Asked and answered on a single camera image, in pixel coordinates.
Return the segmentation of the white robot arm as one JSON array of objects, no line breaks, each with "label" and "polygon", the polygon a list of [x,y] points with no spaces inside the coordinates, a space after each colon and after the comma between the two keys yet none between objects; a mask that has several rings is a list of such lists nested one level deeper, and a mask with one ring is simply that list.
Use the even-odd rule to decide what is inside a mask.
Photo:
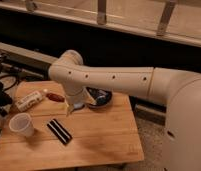
[{"label": "white robot arm", "polygon": [[89,87],[128,94],[166,107],[164,171],[201,171],[201,73],[156,67],[88,67],[75,50],[65,51],[48,70],[62,85],[70,112],[94,103]]}]

